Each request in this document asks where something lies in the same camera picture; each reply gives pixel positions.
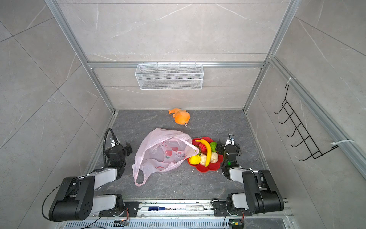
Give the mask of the beige fake bun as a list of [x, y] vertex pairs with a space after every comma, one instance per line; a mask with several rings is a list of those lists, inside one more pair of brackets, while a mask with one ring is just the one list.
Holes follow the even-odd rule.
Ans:
[[200, 165], [206, 166], [206, 161], [207, 161], [207, 155], [201, 154], [200, 155]]
[[210, 163], [215, 164], [219, 160], [219, 156], [216, 152], [211, 153]]

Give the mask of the yellow fake banana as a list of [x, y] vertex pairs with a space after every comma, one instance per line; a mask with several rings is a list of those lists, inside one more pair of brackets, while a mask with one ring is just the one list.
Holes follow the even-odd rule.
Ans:
[[206, 162], [205, 162], [205, 166], [208, 167], [211, 161], [211, 154], [212, 154], [212, 150], [211, 150], [211, 146], [210, 144], [204, 140], [204, 139], [200, 139], [200, 140], [196, 140], [196, 142], [202, 143], [205, 147], [206, 147]]

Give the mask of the red flower-shaped plate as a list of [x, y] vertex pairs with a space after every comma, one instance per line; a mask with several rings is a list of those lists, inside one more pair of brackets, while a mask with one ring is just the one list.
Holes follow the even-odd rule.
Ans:
[[[204, 140], [206, 140], [208, 143], [211, 143], [211, 142], [215, 142], [215, 141], [213, 141], [211, 138], [209, 138], [209, 137], [202, 137], [202, 138], [194, 138], [193, 140], [192, 140], [192, 144], [195, 146], [195, 147], [197, 147], [198, 148], [198, 155], [201, 155], [201, 153], [200, 153], [200, 150], [199, 150], [199, 147], [198, 147], [198, 145], [199, 145], [199, 142], [196, 142], [196, 140], [200, 140], [200, 139], [204, 139]], [[218, 156], [219, 156], [219, 160], [218, 160], [218, 162], [217, 163], [215, 163], [215, 164], [212, 164], [212, 163], [210, 163], [209, 164], [209, 166], [208, 167], [205, 167], [205, 166], [202, 166], [202, 165], [191, 165], [190, 163], [189, 163], [189, 159], [187, 159], [187, 162], [188, 162], [188, 164], [190, 165], [190, 166], [192, 166], [192, 167], [195, 167], [199, 172], [202, 172], [202, 173], [205, 173], [205, 172], [209, 172], [209, 171], [217, 171], [220, 167], [221, 167], [221, 164], [222, 164], [222, 162], [223, 162], [223, 156], [222, 155], [219, 155], [218, 154]]]

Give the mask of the red fake fruit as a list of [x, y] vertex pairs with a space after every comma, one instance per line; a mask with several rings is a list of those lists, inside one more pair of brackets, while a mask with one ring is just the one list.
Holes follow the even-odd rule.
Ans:
[[200, 150], [200, 153], [201, 154], [204, 154], [204, 155], [207, 154], [207, 148], [206, 148], [206, 146], [204, 144], [199, 143], [198, 147], [199, 147], [199, 150]]

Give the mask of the pink plastic bag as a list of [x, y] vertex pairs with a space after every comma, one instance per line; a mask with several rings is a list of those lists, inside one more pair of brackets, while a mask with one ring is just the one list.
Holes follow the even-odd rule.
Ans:
[[132, 165], [134, 183], [140, 187], [153, 173], [171, 171], [198, 153], [199, 149], [192, 144], [188, 134], [156, 128], [142, 141], [135, 155]]

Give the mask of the yellow fake round fruit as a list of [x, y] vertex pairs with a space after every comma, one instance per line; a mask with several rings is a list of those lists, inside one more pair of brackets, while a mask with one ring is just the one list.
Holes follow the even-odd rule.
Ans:
[[195, 156], [192, 156], [192, 157], [190, 157], [189, 158], [189, 163], [191, 164], [191, 165], [199, 165], [200, 164], [200, 162], [201, 162], [201, 157], [200, 157], [200, 155], [195, 155]]

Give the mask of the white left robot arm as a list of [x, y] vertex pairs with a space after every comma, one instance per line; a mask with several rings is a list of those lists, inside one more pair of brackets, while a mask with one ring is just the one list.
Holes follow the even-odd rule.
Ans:
[[93, 214], [100, 217], [119, 217], [126, 214], [127, 209], [121, 194], [95, 196], [94, 193], [102, 186], [121, 178], [125, 171], [126, 157], [131, 153], [130, 143], [123, 146], [113, 140], [112, 147], [104, 151], [106, 165], [83, 176], [64, 178], [61, 185], [54, 189], [57, 193], [48, 215], [45, 215], [45, 204], [42, 204], [43, 217], [48, 221], [62, 222], [85, 220]]

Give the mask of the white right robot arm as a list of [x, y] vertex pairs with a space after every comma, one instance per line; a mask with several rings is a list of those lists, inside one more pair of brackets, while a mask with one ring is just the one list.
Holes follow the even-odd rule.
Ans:
[[235, 135], [229, 134], [226, 143], [219, 144], [219, 155], [223, 156], [222, 174], [231, 181], [244, 185], [241, 193], [230, 193], [225, 201], [211, 201], [216, 217], [238, 215], [251, 216], [283, 211], [284, 200], [269, 170], [245, 169], [237, 163], [241, 153]]

